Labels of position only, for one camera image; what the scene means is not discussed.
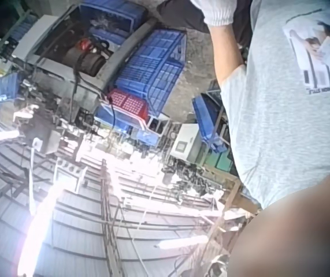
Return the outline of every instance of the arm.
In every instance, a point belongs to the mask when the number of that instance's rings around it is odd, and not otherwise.
[[[232,25],[209,26],[213,43],[216,78],[219,85],[243,64],[243,59],[234,37]]]
[[[215,70],[220,86],[243,64],[232,23],[237,0],[191,0],[202,11],[210,29],[213,43]]]

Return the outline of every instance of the plastic crate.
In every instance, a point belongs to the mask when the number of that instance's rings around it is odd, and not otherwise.
[[[21,76],[19,73],[11,73],[0,78],[0,103],[14,100],[20,90]]]
[[[36,16],[33,16],[32,14],[27,15],[23,22],[21,22],[21,24],[13,30],[13,32],[10,34],[10,37],[19,42],[31,29],[31,27],[34,26],[37,20],[38,18]]]
[[[99,107],[97,113],[95,114],[94,119],[100,123],[105,125],[112,126],[113,124],[113,116],[103,107]],[[121,133],[127,133],[130,126],[125,122],[120,121],[116,118],[116,122],[114,124],[114,129]]]
[[[186,35],[157,29],[125,64],[115,85],[146,99],[149,113],[159,116],[184,68]]]
[[[212,100],[202,95],[193,98],[192,103],[202,140],[205,143],[209,143],[212,138],[213,129],[215,127],[220,108],[217,107]],[[210,146],[215,153],[223,153],[228,150],[227,146],[218,135],[221,128],[222,126],[220,125],[216,131],[216,134],[212,138],[212,143]]]
[[[96,29],[94,27],[90,28],[89,32],[100,40],[108,40],[118,46],[122,45],[128,37],[128,33],[125,35],[119,35],[117,33],[109,32],[103,29]]]
[[[141,26],[147,10],[125,0],[86,0],[80,4],[80,12],[85,20],[105,16],[110,27],[91,28],[90,32],[100,39],[121,45]]]

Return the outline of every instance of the metal beam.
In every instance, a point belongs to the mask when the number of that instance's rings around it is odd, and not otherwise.
[[[97,78],[103,82],[102,90],[105,90],[111,79],[120,69],[120,66],[131,55],[138,44],[152,31],[157,24],[157,19],[150,18],[138,30],[136,30],[121,47],[113,53],[103,68],[98,72]]]

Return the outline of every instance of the concrete floor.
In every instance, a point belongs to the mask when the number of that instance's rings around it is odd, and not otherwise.
[[[131,0],[145,6],[150,13],[159,18],[156,7],[163,0]],[[37,14],[59,16],[71,4],[79,0],[26,0]],[[194,113],[192,98],[205,92],[215,78],[211,38],[208,34],[195,30],[187,31],[187,63],[180,75],[163,113],[174,121],[183,122],[189,113]]]

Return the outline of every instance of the gray t-shirt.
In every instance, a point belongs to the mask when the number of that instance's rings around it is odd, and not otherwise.
[[[327,4],[262,0],[247,68],[221,86],[236,168],[263,208],[330,175],[330,89],[309,92],[283,31]]]

